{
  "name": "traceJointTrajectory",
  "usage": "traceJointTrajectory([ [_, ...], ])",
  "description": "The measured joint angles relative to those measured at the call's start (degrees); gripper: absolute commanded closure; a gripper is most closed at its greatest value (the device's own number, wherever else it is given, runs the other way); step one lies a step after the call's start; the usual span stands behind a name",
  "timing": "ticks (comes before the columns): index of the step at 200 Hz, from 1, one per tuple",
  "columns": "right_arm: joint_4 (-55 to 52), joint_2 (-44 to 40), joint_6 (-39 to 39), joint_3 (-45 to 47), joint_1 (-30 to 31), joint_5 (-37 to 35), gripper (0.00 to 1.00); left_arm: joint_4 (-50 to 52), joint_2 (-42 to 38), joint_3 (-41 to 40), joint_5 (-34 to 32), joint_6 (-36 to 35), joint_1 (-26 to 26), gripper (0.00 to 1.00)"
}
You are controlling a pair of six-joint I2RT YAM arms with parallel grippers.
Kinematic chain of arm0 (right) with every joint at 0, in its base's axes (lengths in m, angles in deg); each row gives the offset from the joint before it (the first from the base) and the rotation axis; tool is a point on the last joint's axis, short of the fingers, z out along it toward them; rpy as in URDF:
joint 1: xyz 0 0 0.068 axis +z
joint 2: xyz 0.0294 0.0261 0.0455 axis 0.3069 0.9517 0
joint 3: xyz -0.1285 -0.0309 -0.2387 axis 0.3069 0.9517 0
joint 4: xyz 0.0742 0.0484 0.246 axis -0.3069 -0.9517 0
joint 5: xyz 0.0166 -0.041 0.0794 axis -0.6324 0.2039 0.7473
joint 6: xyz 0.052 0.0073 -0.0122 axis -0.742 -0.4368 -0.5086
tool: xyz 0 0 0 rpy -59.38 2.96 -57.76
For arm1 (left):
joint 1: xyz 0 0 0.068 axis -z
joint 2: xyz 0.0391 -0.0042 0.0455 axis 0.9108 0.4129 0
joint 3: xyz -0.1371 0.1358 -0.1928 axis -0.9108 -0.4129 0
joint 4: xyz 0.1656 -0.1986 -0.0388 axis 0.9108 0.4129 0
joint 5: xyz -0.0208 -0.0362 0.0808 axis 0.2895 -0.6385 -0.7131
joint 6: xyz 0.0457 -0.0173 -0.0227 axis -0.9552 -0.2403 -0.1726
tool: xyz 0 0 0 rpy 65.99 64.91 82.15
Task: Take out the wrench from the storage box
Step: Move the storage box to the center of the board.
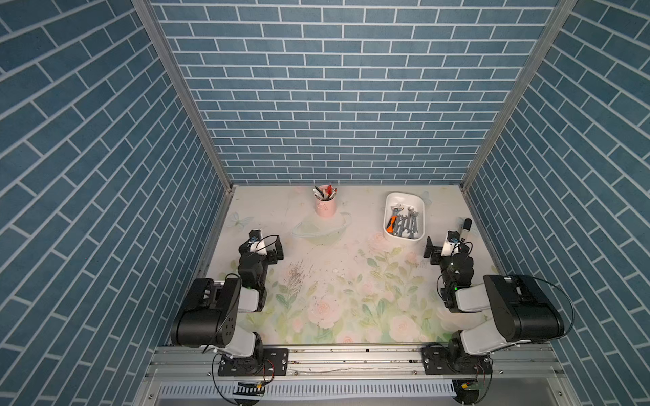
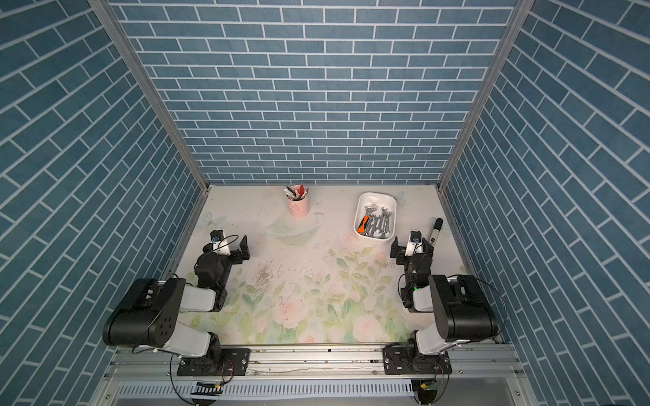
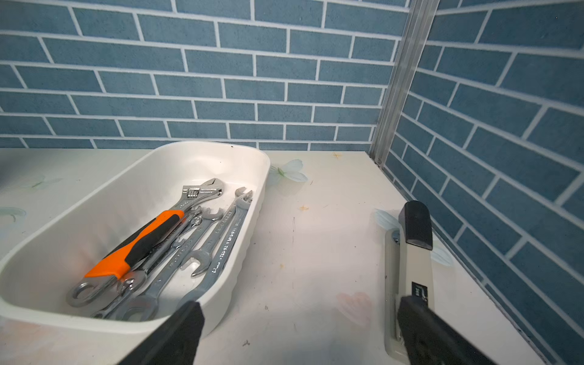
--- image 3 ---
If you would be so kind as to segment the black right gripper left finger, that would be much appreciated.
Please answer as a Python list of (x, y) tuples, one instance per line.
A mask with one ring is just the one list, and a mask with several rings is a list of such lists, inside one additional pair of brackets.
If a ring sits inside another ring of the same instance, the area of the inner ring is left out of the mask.
[(202, 307), (188, 301), (119, 364), (194, 364), (204, 325)]

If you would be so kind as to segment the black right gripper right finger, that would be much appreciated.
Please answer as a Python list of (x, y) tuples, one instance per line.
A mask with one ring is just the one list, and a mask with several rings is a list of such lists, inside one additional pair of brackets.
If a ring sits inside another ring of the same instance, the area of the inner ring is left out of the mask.
[(411, 364), (495, 365), (419, 297), (403, 297), (397, 319)]

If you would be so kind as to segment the orange black adjustable wrench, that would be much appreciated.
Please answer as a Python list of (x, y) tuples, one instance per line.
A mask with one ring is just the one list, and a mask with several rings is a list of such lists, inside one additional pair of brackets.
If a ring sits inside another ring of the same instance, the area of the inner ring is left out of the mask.
[(177, 227), (192, 207), (221, 196), (224, 183), (213, 178), (198, 186), (184, 186), (179, 201), (120, 243), (93, 267), (65, 296), (71, 307), (95, 301), (116, 284)]

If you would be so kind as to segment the large silver combination wrench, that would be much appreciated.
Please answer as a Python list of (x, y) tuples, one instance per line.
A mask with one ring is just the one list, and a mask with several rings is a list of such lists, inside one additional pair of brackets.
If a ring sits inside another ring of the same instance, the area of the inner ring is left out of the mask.
[(214, 248), (214, 252), (211, 255), (211, 264), (206, 272), (201, 275), (205, 275), (202, 281), (191, 291), (186, 293), (179, 301), (178, 307), (184, 305), (188, 301), (199, 300), (218, 280), (219, 276), (224, 270), (226, 262), (228, 261), (231, 251), (240, 235), (240, 231), (245, 221), (247, 212), (252, 201), (253, 191), (245, 191), (245, 194), (237, 200), (236, 212), (234, 218), (226, 229), (220, 242)]

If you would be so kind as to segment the small silver combination wrench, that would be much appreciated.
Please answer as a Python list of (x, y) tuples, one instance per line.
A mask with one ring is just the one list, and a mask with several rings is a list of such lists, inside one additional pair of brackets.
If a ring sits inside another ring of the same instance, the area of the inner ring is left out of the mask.
[(104, 308), (97, 310), (91, 314), (94, 319), (107, 319), (113, 312), (127, 299), (129, 299), (144, 283), (146, 283), (149, 275), (158, 265), (164, 261), (172, 252), (172, 249), (178, 247), (178, 238), (185, 230), (192, 228), (196, 223), (193, 221), (197, 216), (202, 214), (202, 207), (198, 206), (187, 212), (186, 216), (179, 222), (178, 226), (174, 228), (171, 233), (159, 243), (153, 252), (135, 269), (132, 269), (129, 274), (123, 276), (117, 284), (117, 296)]

